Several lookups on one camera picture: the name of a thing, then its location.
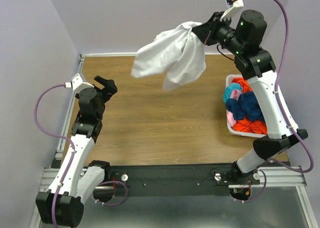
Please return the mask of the white t shirt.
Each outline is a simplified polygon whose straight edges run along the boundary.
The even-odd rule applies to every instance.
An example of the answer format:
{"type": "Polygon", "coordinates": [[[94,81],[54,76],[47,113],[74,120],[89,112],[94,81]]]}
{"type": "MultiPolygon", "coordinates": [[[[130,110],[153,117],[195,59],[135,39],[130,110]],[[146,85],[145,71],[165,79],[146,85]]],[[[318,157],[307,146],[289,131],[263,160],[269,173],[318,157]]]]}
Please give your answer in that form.
{"type": "Polygon", "coordinates": [[[159,33],[135,55],[131,76],[138,79],[165,73],[166,92],[196,81],[206,70],[205,46],[192,32],[201,22],[187,21],[159,33]]]}

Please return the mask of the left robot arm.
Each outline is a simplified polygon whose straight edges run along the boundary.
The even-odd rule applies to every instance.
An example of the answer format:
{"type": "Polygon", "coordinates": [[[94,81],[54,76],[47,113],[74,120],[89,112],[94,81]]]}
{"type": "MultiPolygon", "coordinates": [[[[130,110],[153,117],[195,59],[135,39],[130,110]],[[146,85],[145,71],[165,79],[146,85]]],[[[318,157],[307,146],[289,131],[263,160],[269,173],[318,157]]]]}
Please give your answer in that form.
{"type": "Polygon", "coordinates": [[[78,227],[87,199],[98,185],[107,185],[111,179],[110,165],[105,161],[95,161],[83,172],[102,130],[106,103],[118,91],[112,79],[97,75],[94,80],[103,87],[89,83],[81,73],[74,75],[71,81],[59,84],[60,88],[72,89],[79,111],[71,136],[57,135],[69,143],[67,153],[47,191],[40,191],[35,200],[42,222],[55,228],[78,227]]]}

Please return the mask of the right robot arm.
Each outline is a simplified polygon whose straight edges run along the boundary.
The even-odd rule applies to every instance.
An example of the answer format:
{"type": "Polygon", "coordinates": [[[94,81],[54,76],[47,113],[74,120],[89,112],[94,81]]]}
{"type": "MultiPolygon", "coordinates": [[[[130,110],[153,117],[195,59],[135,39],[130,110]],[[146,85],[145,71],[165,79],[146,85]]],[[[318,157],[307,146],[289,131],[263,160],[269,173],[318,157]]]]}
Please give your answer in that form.
{"type": "Polygon", "coordinates": [[[260,46],[267,28],[264,16],[256,10],[245,10],[236,28],[230,27],[230,19],[221,17],[222,12],[215,12],[192,32],[204,45],[219,44],[234,55],[234,64],[252,88],[267,127],[267,134],[254,140],[252,149],[227,172],[228,180],[241,184],[266,160],[306,139],[308,132],[291,117],[277,83],[273,58],[260,46]]]}

